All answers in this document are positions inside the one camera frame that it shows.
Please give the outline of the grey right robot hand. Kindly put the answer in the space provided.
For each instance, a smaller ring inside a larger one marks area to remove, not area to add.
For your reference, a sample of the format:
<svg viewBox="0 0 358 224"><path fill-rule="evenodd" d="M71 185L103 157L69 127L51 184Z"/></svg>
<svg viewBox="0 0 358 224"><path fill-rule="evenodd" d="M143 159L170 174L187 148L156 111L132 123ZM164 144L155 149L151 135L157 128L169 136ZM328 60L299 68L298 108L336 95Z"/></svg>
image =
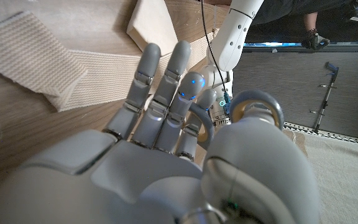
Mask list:
<svg viewBox="0 0 358 224"><path fill-rule="evenodd" d="M231 102L218 131L204 77L178 42L152 101L160 49L146 46L122 108L25 161L0 186L0 223L318 223L313 168L266 92Z"/></svg>

